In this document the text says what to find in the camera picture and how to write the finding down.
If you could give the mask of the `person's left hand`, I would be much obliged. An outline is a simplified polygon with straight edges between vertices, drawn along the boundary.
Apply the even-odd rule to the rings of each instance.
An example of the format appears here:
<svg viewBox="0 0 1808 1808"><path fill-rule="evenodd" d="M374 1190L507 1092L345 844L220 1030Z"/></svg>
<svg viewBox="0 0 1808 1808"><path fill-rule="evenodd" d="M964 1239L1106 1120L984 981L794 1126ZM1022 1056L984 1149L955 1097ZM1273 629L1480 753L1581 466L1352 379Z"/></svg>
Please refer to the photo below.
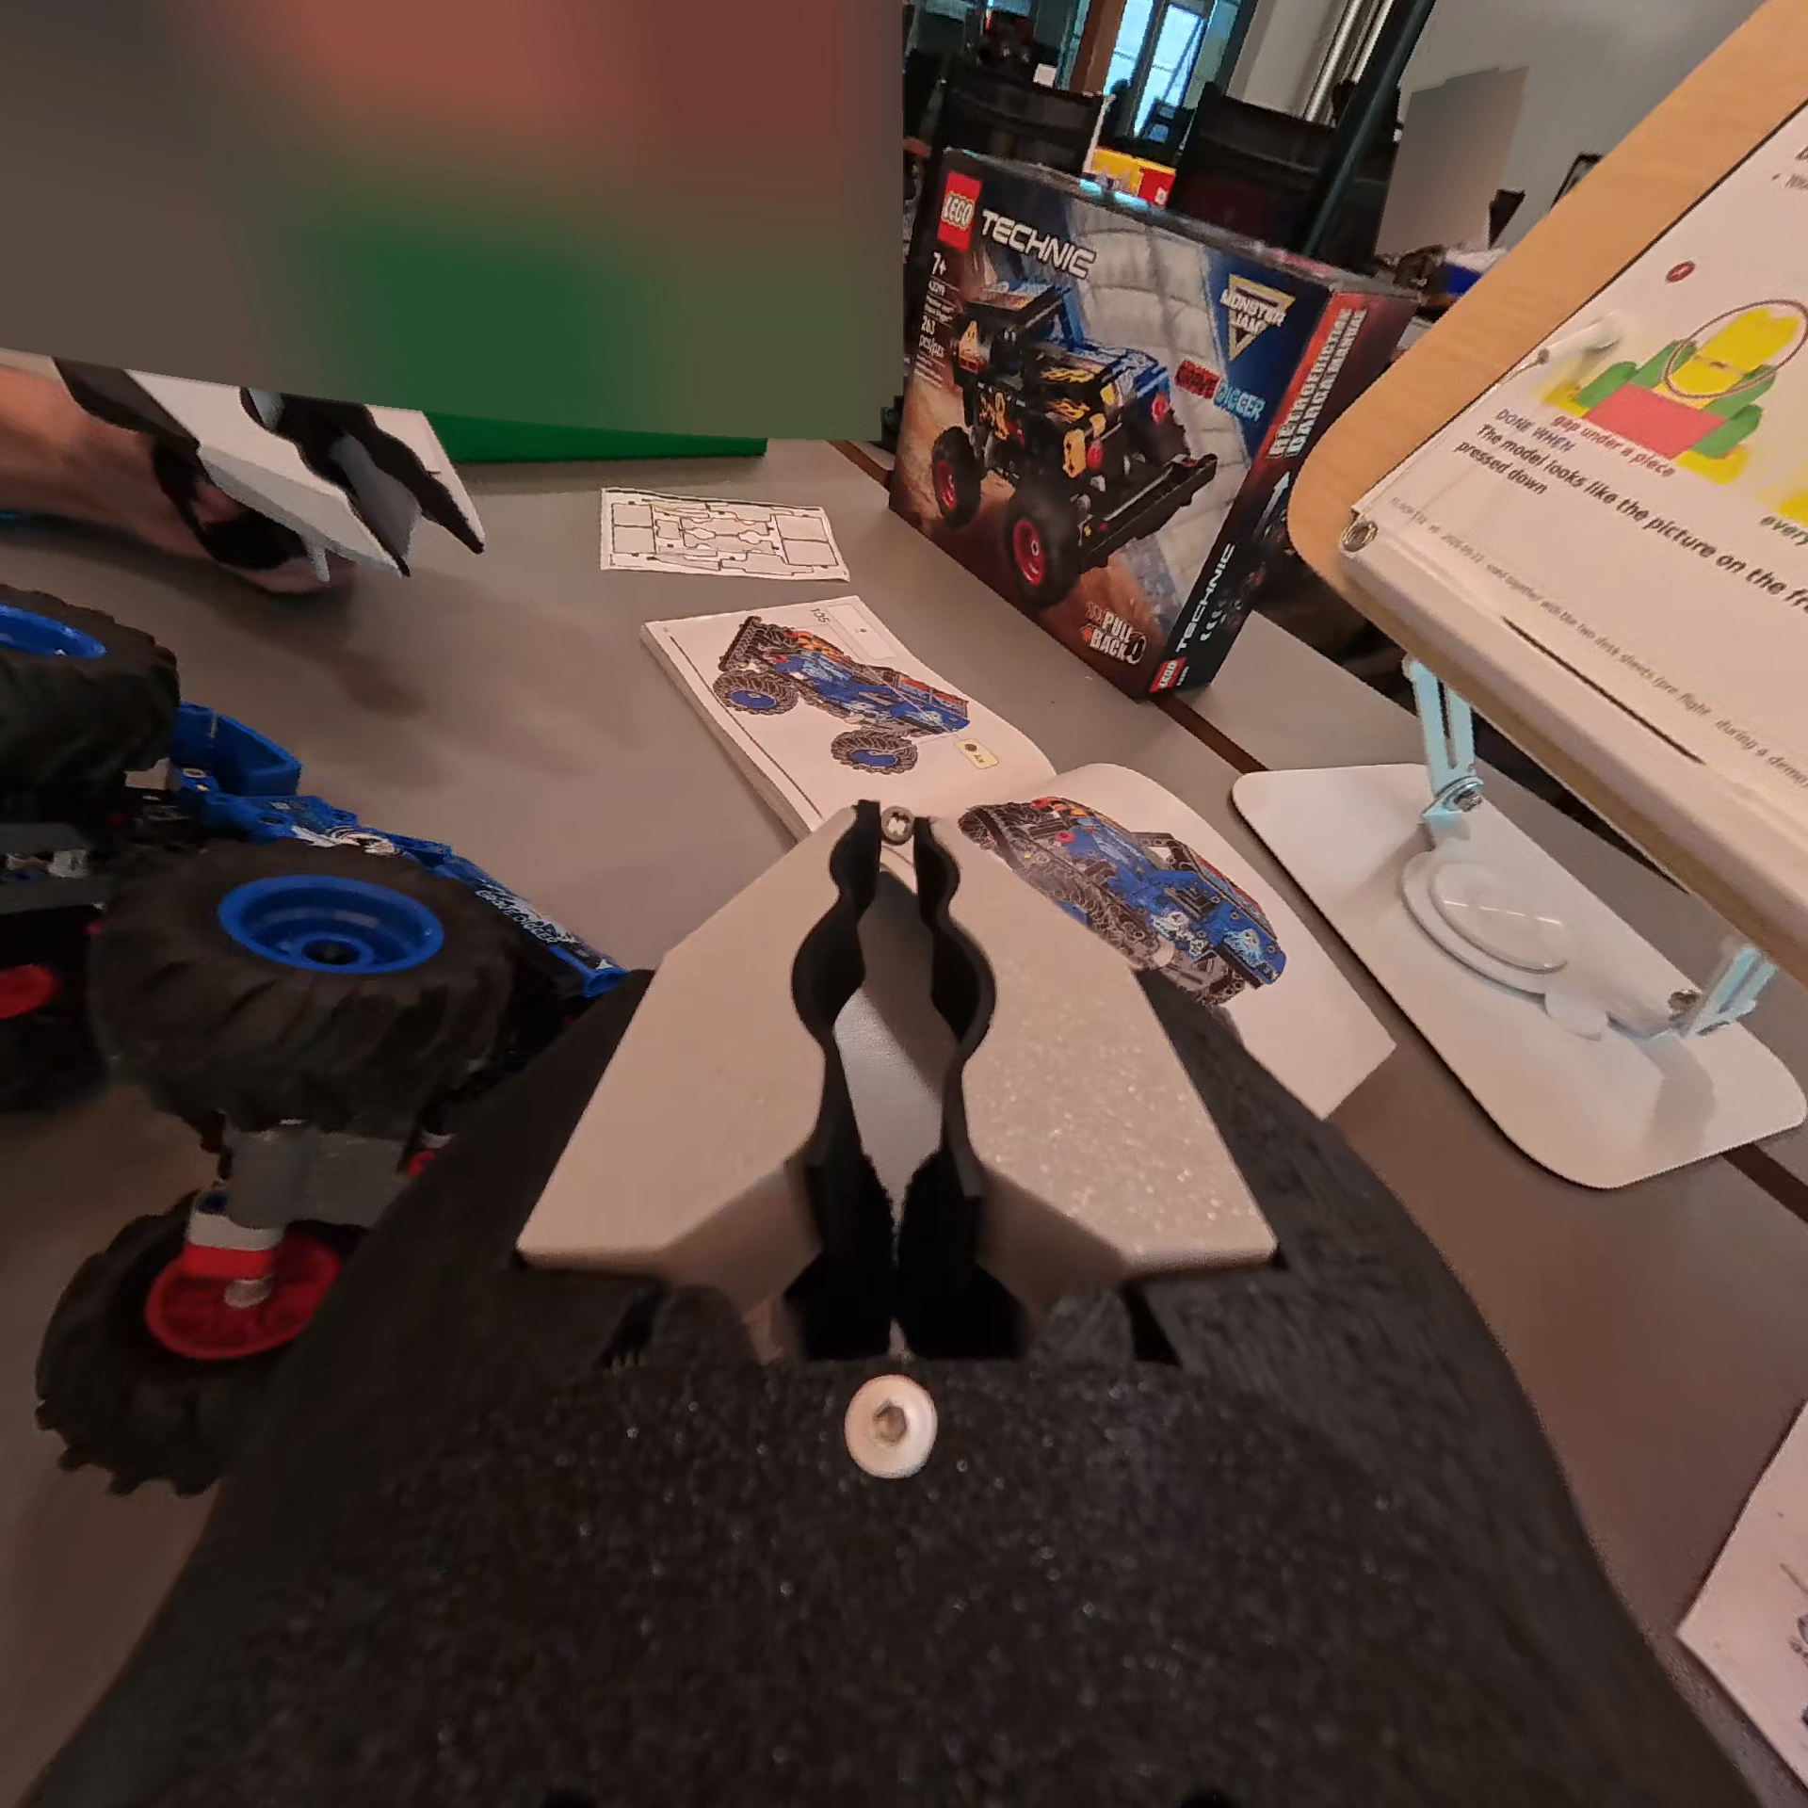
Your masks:
<svg viewBox="0 0 1808 1808"><path fill-rule="evenodd" d="M262 540L267 522L220 496L206 478L183 478L160 440L84 413L45 364L0 364L0 504L117 530L160 556L216 564L262 591L337 591L353 583L345 556L242 566L206 551L197 525L216 540Z"/></svg>

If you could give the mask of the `black pole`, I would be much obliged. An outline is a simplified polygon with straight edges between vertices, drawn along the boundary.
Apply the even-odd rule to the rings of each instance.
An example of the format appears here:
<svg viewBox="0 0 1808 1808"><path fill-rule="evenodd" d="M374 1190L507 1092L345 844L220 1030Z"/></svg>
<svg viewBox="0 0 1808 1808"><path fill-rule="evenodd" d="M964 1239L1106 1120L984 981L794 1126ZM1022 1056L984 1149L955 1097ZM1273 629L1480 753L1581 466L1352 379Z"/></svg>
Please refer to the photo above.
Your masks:
<svg viewBox="0 0 1808 1808"><path fill-rule="evenodd" d="M1382 141L1400 119L1400 81L1404 81L1404 63L1408 63L1428 12L1432 12L1432 0L1374 8L1374 33L1368 33L1374 40L1363 52L1363 73L1339 109L1330 148L1322 148L1322 159L1305 183L1305 203L1294 211L1294 232L1286 232L1294 256L1322 264L1330 227L1339 227L1343 197L1368 159L1368 141Z"/></svg>

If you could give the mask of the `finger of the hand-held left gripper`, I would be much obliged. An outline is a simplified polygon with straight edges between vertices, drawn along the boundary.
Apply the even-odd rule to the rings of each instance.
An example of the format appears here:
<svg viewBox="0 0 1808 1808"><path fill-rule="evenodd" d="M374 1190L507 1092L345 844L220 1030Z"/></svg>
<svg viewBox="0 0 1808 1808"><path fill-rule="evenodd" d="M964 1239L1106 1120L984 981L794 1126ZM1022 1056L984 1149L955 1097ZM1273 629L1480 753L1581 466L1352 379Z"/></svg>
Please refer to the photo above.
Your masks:
<svg viewBox="0 0 1808 1808"><path fill-rule="evenodd" d="M410 577L416 496L380 470L374 445L337 432L321 455L305 455L262 421L274 389L233 389L206 379L121 370L121 403L155 440L155 478L183 525L233 566L233 522L201 522L201 496L223 496L242 511L251 540L280 530L274 564L305 556L331 577L331 556L360 566Z"/></svg>
<svg viewBox="0 0 1808 1808"><path fill-rule="evenodd" d="M331 480L374 556L410 556L416 525L440 525L484 556L484 522L416 409L274 395L274 432L293 440L296 466Z"/></svg>

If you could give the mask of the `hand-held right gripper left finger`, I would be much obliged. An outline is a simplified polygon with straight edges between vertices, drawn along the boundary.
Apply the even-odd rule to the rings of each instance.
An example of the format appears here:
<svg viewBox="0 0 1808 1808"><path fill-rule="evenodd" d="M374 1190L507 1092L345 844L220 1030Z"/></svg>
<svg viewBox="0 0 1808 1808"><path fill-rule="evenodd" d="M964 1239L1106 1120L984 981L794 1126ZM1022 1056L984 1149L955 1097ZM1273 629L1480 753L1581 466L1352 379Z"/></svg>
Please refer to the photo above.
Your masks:
<svg viewBox="0 0 1808 1808"><path fill-rule="evenodd" d="M839 1053L880 848L855 802L661 957L516 1225L525 1262L783 1299L812 1362L891 1350L891 1195Z"/></svg>

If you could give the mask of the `blue lego monster truck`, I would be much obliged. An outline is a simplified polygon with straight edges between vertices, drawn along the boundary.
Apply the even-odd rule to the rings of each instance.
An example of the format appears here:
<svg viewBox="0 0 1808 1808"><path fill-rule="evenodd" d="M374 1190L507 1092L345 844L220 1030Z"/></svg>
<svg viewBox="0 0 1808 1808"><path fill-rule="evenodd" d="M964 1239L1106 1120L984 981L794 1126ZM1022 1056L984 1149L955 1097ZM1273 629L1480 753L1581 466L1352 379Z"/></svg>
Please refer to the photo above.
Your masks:
<svg viewBox="0 0 1808 1808"><path fill-rule="evenodd" d="M629 971L446 844L296 790L89 602L0 598L0 1106L127 1082L216 1176L58 1288L37 1430L107 1490L223 1479L353 1248Z"/></svg>

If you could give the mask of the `green flat object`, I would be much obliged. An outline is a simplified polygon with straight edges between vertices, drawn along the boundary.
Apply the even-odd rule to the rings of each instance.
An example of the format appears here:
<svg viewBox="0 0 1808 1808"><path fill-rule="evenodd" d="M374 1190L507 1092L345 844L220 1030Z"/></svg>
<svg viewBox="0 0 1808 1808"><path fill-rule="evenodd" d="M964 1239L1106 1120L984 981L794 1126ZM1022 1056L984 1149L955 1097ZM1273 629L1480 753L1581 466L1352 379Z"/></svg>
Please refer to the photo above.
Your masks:
<svg viewBox="0 0 1808 1808"><path fill-rule="evenodd" d="M685 466L685 458L765 458L770 440L719 432L625 432L625 428L553 428L492 413L427 413L454 466Z"/></svg>

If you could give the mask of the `white sticker sheet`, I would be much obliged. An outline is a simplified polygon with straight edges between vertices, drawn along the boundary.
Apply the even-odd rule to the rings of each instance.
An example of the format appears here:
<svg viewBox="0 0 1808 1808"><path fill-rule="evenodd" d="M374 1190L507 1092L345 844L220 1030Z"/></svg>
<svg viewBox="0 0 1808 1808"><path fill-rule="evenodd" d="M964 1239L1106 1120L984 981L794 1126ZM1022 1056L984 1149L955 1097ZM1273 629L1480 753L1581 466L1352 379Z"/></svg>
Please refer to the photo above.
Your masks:
<svg viewBox="0 0 1808 1808"><path fill-rule="evenodd" d="M596 491L605 577L846 583L826 504Z"/></svg>

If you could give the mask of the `white board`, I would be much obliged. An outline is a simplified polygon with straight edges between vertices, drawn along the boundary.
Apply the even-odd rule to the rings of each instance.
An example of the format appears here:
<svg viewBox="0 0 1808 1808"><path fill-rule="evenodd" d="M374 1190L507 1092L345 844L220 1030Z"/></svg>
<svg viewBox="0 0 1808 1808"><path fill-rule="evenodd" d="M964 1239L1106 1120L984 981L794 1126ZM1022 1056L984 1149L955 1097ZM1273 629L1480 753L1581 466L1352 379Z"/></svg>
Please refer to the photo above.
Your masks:
<svg viewBox="0 0 1808 1808"><path fill-rule="evenodd" d="M1508 141L1523 130L1529 66L1453 73L1408 89L1374 256L1482 251Z"/></svg>

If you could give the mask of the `printed instruction sheet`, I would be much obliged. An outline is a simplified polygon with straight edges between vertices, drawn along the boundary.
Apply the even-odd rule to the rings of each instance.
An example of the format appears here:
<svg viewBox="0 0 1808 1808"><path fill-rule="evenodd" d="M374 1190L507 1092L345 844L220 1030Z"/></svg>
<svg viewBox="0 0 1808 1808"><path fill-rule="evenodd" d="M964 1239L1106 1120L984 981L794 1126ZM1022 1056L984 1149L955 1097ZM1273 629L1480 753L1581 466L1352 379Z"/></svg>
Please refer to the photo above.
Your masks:
<svg viewBox="0 0 1808 1808"><path fill-rule="evenodd" d="M1802 109L1558 333L1363 496L1343 566L1802 828L1808 802Z"/></svg>

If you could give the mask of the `lego instruction booklet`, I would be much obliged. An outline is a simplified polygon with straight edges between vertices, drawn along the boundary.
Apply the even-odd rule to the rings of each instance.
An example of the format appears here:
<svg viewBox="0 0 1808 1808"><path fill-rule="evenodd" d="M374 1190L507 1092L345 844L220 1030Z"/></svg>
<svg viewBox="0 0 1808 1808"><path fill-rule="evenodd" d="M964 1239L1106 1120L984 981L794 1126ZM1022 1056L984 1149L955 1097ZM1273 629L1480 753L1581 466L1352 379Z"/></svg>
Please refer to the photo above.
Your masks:
<svg viewBox="0 0 1808 1808"><path fill-rule="evenodd" d="M1232 1026L1317 1120L1394 1056L1317 934L1205 812L1124 763L1057 771L863 598L669 618L641 623L641 644L794 838L855 802L956 826L1120 957Z"/></svg>

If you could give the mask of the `black chair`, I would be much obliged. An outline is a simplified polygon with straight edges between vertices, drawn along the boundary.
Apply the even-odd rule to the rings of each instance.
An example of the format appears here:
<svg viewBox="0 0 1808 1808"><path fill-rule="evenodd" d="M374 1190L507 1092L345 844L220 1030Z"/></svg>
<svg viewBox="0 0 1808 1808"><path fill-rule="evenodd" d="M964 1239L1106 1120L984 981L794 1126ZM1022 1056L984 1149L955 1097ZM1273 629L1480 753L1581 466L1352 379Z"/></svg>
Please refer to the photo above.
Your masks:
<svg viewBox="0 0 1808 1808"><path fill-rule="evenodd" d="M1038 88L1022 66L949 63L911 133L927 159L984 153L1079 180L1100 148L1100 119L1100 89Z"/></svg>
<svg viewBox="0 0 1808 1808"><path fill-rule="evenodd" d="M1264 109L1209 88L1182 130L1168 211L1300 251L1294 236L1330 148L1339 148L1330 125L1300 125L1286 109ZM1400 125L1374 130L1322 227L1322 247L1310 251L1317 264L1368 272L1382 211L1386 211L1386 183L1394 183L1394 148L1400 148Z"/></svg>

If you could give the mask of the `lego set box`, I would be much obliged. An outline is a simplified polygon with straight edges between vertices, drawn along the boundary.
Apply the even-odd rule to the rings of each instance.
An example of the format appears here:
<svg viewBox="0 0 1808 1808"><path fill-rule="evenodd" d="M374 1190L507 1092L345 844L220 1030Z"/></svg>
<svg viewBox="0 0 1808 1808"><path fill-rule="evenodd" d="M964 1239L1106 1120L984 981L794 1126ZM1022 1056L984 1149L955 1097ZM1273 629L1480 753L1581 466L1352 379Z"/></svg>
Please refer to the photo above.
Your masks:
<svg viewBox="0 0 1808 1808"><path fill-rule="evenodd" d="M1205 692L1414 300L1092 180L939 153L891 511L1131 699Z"/></svg>

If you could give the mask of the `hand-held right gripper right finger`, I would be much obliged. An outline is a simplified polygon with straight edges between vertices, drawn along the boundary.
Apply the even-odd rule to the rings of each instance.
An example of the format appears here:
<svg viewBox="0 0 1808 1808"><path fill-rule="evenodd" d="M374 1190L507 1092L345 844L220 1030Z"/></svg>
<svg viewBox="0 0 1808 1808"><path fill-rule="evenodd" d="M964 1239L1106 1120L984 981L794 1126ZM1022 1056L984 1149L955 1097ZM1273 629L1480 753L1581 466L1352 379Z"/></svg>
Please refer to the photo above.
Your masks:
<svg viewBox="0 0 1808 1808"><path fill-rule="evenodd" d="M1057 1299L1273 1262L1279 1225L1137 966L955 820L913 820L911 848L955 1056L895 1222L901 1343L1016 1356Z"/></svg>

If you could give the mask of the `white paper sheet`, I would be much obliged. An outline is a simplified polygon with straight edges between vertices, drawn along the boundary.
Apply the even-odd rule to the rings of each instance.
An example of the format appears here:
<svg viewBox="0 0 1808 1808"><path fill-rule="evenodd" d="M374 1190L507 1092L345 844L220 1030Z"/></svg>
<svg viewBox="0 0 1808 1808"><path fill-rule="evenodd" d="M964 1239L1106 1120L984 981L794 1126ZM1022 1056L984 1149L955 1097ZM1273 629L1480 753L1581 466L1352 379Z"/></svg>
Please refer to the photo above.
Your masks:
<svg viewBox="0 0 1808 1808"><path fill-rule="evenodd" d="M1721 1700L1760 1728L1794 1785L1808 1785L1808 1409L1751 1479L1680 1641Z"/></svg>

